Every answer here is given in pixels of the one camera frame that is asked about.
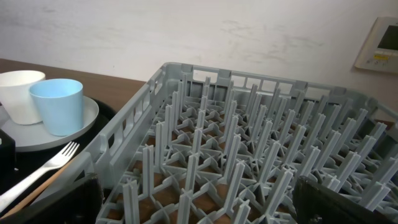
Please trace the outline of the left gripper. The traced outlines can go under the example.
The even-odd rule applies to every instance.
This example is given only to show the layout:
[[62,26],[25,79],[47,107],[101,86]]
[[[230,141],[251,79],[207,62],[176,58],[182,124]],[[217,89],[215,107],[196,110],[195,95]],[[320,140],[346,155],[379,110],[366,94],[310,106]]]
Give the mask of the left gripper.
[[1,130],[1,194],[12,185],[14,168],[16,163],[16,142],[3,130]]

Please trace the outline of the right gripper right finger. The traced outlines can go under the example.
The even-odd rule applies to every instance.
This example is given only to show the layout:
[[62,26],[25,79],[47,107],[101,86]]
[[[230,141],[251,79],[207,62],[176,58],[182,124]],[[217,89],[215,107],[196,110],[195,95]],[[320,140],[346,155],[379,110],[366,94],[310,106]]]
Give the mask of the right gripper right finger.
[[300,176],[292,194],[293,219],[299,223],[322,224],[393,224],[331,189]]

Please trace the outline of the white cup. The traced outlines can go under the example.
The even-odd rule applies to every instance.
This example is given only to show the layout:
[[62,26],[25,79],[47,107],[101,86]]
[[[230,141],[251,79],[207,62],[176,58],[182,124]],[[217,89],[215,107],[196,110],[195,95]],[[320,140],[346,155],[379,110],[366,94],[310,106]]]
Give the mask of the white cup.
[[35,70],[17,70],[1,74],[1,104],[13,122],[30,125],[42,121],[29,89],[43,80],[45,73]]

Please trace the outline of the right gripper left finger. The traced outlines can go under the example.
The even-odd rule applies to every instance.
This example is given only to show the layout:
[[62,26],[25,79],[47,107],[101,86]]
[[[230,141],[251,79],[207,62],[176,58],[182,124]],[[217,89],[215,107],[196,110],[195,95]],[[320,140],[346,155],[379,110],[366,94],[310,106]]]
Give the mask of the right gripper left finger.
[[94,223],[103,204],[98,175],[90,173],[48,197],[1,219],[3,224]]

